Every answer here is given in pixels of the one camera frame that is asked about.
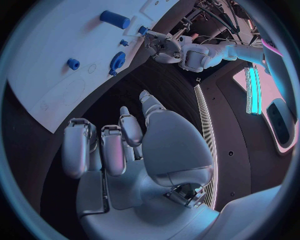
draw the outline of robotic hand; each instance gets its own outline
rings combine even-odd
[[[182,69],[196,73],[218,65],[223,59],[242,59],[260,64],[268,72],[267,64],[263,63],[262,48],[239,45],[229,40],[219,44],[195,44],[190,36],[181,36],[176,40],[149,30],[145,35],[144,44],[155,61],[165,64],[178,63]]]

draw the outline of small blue object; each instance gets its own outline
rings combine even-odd
[[[129,45],[128,45],[128,41],[125,41],[124,39],[122,39],[122,40],[120,41],[120,44],[123,45],[124,47],[129,46]]]
[[[109,74],[112,76],[116,76],[118,73],[116,69],[121,68],[125,63],[126,54],[122,51],[118,52],[110,62],[110,71]]]
[[[119,15],[111,11],[104,11],[100,15],[100,21],[114,25],[120,29],[126,29],[130,24],[128,17]]]
[[[148,32],[148,28],[146,28],[145,26],[141,26],[138,32],[144,36]]]
[[[80,62],[77,61],[76,59],[72,59],[70,58],[66,64],[68,64],[68,66],[72,69],[72,70],[77,70],[80,66]]]

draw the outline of robotic arm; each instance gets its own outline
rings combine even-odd
[[[181,36],[176,40],[149,30],[145,34],[144,44],[155,61],[165,64],[178,63],[182,69],[196,73],[218,65],[223,59],[242,59],[260,64],[269,72],[267,65],[263,63],[262,48],[239,45],[229,40],[219,44],[195,44],[190,36]]]

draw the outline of blue light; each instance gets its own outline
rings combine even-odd
[[[252,92],[252,100],[251,100],[251,113],[258,114],[258,86],[256,81],[256,74],[252,67],[249,68],[250,80],[251,80],[251,92]]]
[[[262,114],[262,91],[261,91],[261,81],[259,76],[259,71],[257,66],[254,68],[255,78],[257,82],[257,95],[258,95],[258,114]]]

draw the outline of vent grille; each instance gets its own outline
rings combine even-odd
[[[200,117],[201,117],[203,138],[210,149],[213,158],[213,165],[214,165],[213,177],[209,182],[209,184],[207,184],[203,188],[204,191],[206,192],[204,203],[208,205],[211,209],[214,209],[216,203],[216,197],[217,197],[217,183],[218,183],[218,158],[217,158],[217,151],[216,151],[214,129],[213,129],[210,113],[200,85],[198,84],[197,86],[195,86],[194,90],[195,90]]]

